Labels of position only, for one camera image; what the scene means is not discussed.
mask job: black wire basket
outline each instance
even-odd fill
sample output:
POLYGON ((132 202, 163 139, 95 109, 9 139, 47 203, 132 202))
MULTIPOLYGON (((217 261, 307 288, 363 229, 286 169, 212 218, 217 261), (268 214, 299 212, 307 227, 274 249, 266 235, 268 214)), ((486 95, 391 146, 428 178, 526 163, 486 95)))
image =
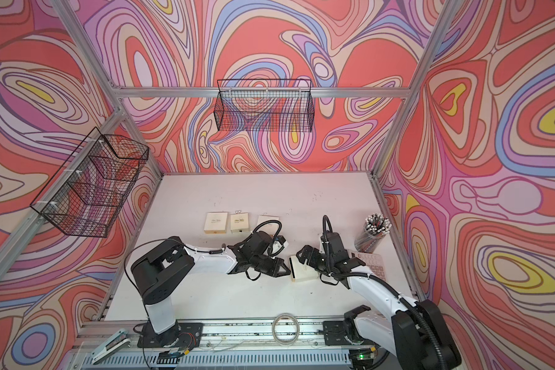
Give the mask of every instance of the black wire basket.
POLYGON ((312 132, 309 79, 221 79, 214 118, 218 131, 312 132))
POLYGON ((107 237, 148 153, 125 136, 102 134, 44 207, 31 208, 66 235, 107 237))

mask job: white box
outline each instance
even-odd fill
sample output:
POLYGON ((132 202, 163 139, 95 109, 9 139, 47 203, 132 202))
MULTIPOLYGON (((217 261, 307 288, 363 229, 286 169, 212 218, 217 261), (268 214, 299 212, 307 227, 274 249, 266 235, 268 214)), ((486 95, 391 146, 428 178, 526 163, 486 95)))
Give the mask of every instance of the white box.
POLYGON ((242 233, 249 231, 249 214, 236 213, 230 215, 230 231, 233 233, 242 233))
POLYGON ((225 234, 228 212, 208 212, 203 232, 206 234, 225 234))
MULTIPOLYGON (((259 225, 262 222, 268 221, 268 220, 278 220, 279 221, 279 217, 276 217, 276 216, 259 216, 257 218, 257 225, 259 225)), ((259 230, 261 230, 262 232, 266 232, 267 234, 274 235, 275 233, 278 232, 278 224, 267 224, 267 225, 263 226, 262 228, 260 228, 259 230)))
POLYGON ((288 260, 290 261, 290 270, 292 270, 290 277, 293 282, 309 281, 318 278, 318 271, 311 266, 300 263, 296 255, 290 256, 288 260))

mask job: colorful wall fabric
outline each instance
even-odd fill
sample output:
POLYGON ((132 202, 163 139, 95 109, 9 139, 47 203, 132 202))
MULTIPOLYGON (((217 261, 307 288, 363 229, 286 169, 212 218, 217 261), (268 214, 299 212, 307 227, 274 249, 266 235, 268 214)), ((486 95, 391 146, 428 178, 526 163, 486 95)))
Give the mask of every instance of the colorful wall fabric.
POLYGON ((124 103, 163 172, 369 171, 401 100, 333 99, 311 133, 218 132, 208 98, 124 103))
POLYGON ((80 140, 110 114, 48 1, 0 2, 0 245, 80 140))
POLYGON ((469 369, 555 369, 555 1, 466 1, 380 169, 469 369))
POLYGON ((96 315, 154 191, 146 166, 106 239, 37 233, 0 283, 0 369, 55 369, 96 315))
MULTIPOLYGON (((111 112, 48 0, 0 2, 0 245, 111 112)), ((0 369, 58 366, 101 304, 154 182, 146 167, 107 239, 50 224, 37 233, 0 283, 0 369)))
POLYGON ((394 78, 390 86, 407 86, 442 6, 433 0, 77 3, 78 18, 120 86, 215 86, 219 78, 257 76, 306 76, 324 87, 394 78))
MULTIPOLYGON (((310 78, 407 86, 437 1, 79 1, 76 15, 120 86, 310 78)), ((164 172, 366 171, 400 100, 315 100, 311 134, 216 133, 213 99, 125 105, 164 172)))

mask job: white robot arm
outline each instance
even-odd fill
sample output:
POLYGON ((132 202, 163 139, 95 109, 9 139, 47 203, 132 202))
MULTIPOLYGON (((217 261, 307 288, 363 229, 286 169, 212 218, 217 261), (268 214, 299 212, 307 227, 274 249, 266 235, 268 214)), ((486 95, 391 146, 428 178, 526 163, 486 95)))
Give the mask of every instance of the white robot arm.
MULTIPOLYGON (((346 337, 377 343, 396 355, 404 370, 446 370, 460 365, 458 349, 435 304, 396 292, 360 259, 349 258, 339 234, 324 227, 322 241, 325 253, 307 245, 296 254, 298 261, 339 280, 378 310, 361 306, 350 311, 346 337)), ((275 257, 285 245, 277 233, 271 238, 255 229, 241 243, 217 250, 199 249, 171 237, 139 258, 131 271, 152 328, 164 338, 160 343, 171 346, 178 338, 170 294, 188 273, 232 274, 254 268, 271 277, 287 276, 290 270, 283 259, 275 257), (274 247, 280 249, 273 253, 274 247)))

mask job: white table surface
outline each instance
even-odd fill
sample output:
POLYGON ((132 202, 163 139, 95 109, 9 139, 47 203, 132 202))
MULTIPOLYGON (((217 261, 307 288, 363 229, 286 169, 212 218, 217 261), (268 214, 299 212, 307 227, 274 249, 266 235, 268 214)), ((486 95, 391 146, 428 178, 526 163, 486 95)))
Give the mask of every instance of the white table surface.
MULTIPOLYGON (((333 231, 341 235, 347 249, 354 249, 355 235, 363 220, 379 212, 367 174, 250 174, 167 175, 163 178, 141 230, 138 243, 179 236, 185 243, 203 248, 233 245, 248 234, 205 234, 207 212, 237 210, 249 213, 252 228, 257 217, 278 216, 289 242, 279 257, 295 255, 304 245, 318 248, 322 218, 326 214, 333 231)), ((158 243, 133 252, 129 266, 158 243)), ((391 238, 376 248, 382 256, 386 280, 399 292, 411 296, 391 238)), ((257 272, 250 270, 251 277, 257 272)), ((318 279, 292 282, 290 277, 262 275, 249 281, 244 273, 192 274, 185 277, 171 299, 178 319, 236 319, 275 317, 291 313, 298 317, 343 315, 368 302, 342 284, 330 286, 318 279)), ((113 296, 105 320, 145 320, 140 296, 125 275, 113 296)))

